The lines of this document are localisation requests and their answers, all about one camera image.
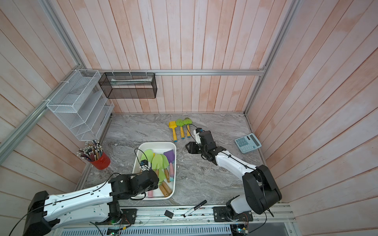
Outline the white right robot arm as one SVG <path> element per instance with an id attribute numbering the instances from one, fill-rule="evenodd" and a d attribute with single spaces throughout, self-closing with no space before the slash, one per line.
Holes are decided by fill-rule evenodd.
<path id="1" fill-rule="evenodd" d="M 191 136 L 194 141 L 186 145 L 188 153 L 200 154 L 202 159 L 228 170 L 243 183 L 242 195 L 229 200 L 225 207 L 214 208 L 216 222 L 237 221 L 252 211 L 263 214 L 281 201 L 281 191 L 267 166 L 252 165 L 237 158 L 216 145 L 210 131 L 197 128 Z"/>

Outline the green shovel wooden handle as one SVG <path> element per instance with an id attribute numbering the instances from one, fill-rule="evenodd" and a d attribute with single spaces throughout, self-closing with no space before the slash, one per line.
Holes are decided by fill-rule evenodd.
<path id="1" fill-rule="evenodd" d="M 166 183 L 166 176 L 165 172 L 163 170 L 156 170 L 156 174 L 158 175 L 159 178 L 159 189 L 161 190 L 162 194 L 164 197 L 169 197 L 172 194 L 171 188 L 167 185 Z"/>

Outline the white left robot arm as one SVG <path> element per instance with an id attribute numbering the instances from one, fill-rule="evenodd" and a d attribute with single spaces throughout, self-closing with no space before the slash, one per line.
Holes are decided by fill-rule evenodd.
<path id="1" fill-rule="evenodd" d="M 135 200 L 136 196 L 157 189 L 158 183 L 158 175 L 145 170 L 139 174 L 115 173 L 104 183 L 71 193 L 38 192 L 23 217 L 23 235 L 44 236 L 73 223 L 118 224 L 123 217 L 119 201 Z"/>

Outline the yellow square shovel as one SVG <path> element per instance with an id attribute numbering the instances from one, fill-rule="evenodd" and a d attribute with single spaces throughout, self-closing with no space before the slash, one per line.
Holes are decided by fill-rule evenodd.
<path id="1" fill-rule="evenodd" d="M 172 129 L 172 136 L 173 136 L 173 141 L 174 142 L 177 142 L 177 135 L 176 135 L 176 127 L 177 127 L 177 124 L 175 121 L 171 121 L 169 122 L 169 128 Z"/>

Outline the green shovel orange handle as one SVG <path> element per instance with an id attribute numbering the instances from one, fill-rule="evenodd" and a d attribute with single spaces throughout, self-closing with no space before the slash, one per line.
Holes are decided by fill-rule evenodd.
<path id="1" fill-rule="evenodd" d="M 187 137 L 190 138 L 191 137 L 190 125 L 193 123 L 193 121 L 190 118 L 184 118 L 183 122 L 187 128 Z"/>

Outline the green shovel yellow handle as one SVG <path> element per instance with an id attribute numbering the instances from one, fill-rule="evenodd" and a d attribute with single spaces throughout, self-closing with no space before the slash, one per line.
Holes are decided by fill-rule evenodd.
<path id="1" fill-rule="evenodd" d="M 176 125 L 180 128 L 180 134 L 181 134 L 181 139 L 185 139 L 185 134 L 184 134 L 184 122 L 182 119 L 177 119 L 176 120 Z"/>

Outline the white plastic storage box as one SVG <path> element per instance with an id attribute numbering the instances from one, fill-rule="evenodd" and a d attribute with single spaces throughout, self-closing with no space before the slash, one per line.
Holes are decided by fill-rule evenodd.
<path id="1" fill-rule="evenodd" d="M 136 154 L 133 173 L 152 170 L 158 174 L 155 190 L 140 194 L 138 200 L 166 200 L 173 196 L 176 184 L 176 146 L 172 142 L 146 142 L 134 150 Z"/>

